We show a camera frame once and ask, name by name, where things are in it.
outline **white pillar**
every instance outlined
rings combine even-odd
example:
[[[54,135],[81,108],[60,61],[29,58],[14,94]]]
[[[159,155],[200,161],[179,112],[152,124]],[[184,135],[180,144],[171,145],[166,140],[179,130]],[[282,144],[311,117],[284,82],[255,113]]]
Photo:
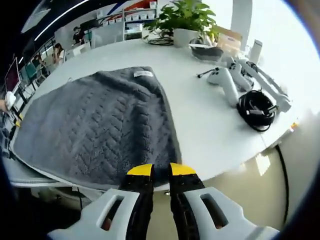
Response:
[[[233,0],[231,30],[242,35],[241,50],[245,50],[251,26],[253,0]]]
[[[72,31],[70,31],[66,26],[63,26],[54,33],[55,42],[60,43],[64,49],[69,50],[72,48],[73,44],[72,34]]]

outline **white controller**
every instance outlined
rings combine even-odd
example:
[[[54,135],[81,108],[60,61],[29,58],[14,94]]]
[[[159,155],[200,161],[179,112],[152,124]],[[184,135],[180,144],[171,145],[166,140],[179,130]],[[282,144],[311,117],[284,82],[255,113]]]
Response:
[[[16,99],[17,99],[17,97],[11,91],[8,91],[6,93],[6,95],[4,97],[4,102],[5,102],[6,109],[8,111],[10,111],[11,108],[14,106]]]
[[[235,108],[237,106],[239,102],[238,91],[227,68],[216,67],[214,70],[212,70],[206,81],[210,84],[219,85],[222,87],[224,95],[231,107]]]
[[[236,84],[241,86],[246,92],[252,89],[251,84],[241,73],[241,65],[239,63],[232,63],[229,67],[229,72]]]

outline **white robotic arm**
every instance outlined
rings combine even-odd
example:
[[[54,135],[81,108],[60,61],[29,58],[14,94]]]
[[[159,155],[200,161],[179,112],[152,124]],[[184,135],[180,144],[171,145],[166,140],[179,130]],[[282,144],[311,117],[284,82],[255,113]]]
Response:
[[[256,72],[256,70],[247,64],[246,60],[237,60],[236,63],[240,64],[242,69],[255,78],[261,87],[276,100],[276,106],[279,111],[284,113],[289,111],[292,106],[291,100],[268,74],[262,71],[258,66],[256,67],[258,72]]]

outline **green leaves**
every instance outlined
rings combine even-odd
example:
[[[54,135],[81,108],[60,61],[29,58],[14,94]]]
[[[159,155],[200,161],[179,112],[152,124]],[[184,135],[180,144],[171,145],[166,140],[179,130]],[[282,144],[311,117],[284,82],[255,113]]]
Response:
[[[195,7],[198,9],[209,9],[210,8],[207,4],[204,4],[204,3],[198,3]]]
[[[150,32],[160,30],[161,36],[172,36],[174,29],[193,30],[212,36],[211,28],[216,25],[212,16],[215,16],[215,13],[208,5],[195,3],[194,0],[176,0],[171,3],[173,6],[163,6],[159,17],[146,23],[144,27]]]

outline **computer monitor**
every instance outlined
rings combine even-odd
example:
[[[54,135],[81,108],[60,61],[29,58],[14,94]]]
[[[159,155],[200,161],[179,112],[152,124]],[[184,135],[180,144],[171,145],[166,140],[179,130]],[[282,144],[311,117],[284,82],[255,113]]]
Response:
[[[97,19],[92,19],[80,24],[80,28],[82,31],[87,31],[89,29],[98,28],[100,26],[99,21]]]
[[[19,77],[19,71],[18,71],[18,61],[17,58],[13,60],[13,63],[11,64],[7,74],[4,78],[5,88],[7,92],[13,92],[13,94],[16,93],[21,80]]]

